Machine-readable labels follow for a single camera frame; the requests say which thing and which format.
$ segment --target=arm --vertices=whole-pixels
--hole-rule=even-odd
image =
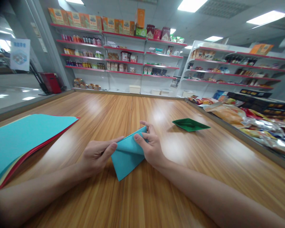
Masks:
[[[111,141],[91,141],[83,159],[54,173],[0,190],[0,225],[18,227],[72,187],[99,173],[117,148]]]
[[[134,136],[146,160],[220,227],[285,227],[285,220],[235,189],[204,174],[169,161],[162,153],[154,127]]]

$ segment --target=hand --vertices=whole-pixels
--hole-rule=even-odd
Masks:
[[[99,173],[115,152],[117,142],[123,138],[124,136],[110,141],[90,141],[83,151],[81,161],[78,163],[80,172],[87,178]]]
[[[147,133],[142,133],[143,138],[139,134],[135,134],[134,139],[142,147],[147,162],[154,168],[159,168],[167,161],[167,158],[162,153],[161,142],[152,124],[146,121],[140,121],[140,123],[147,126]]]

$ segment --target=stack of colored paper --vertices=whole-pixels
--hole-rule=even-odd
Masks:
[[[78,118],[33,114],[0,128],[0,188],[32,153],[62,135]]]

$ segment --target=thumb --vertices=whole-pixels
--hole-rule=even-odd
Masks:
[[[115,142],[111,143],[105,149],[104,153],[101,156],[101,159],[106,162],[111,157],[111,155],[115,152],[116,148],[117,148],[117,143]]]
[[[134,139],[136,143],[140,145],[143,150],[147,149],[147,147],[149,146],[149,144],[139,134],[135,134]]]

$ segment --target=blue paper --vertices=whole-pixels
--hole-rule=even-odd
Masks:
[[[142,135],[147,132],[147,127],[143,127],[128,137],[117,143],[117,149],[112,154],[112,161],[115,168],[118,181],[121,181],[144,159],[143,149],[134,139],[135,134]]]
[[[0,175],[19,156],[76,122],[76,117],[34,114],[0,128]]]

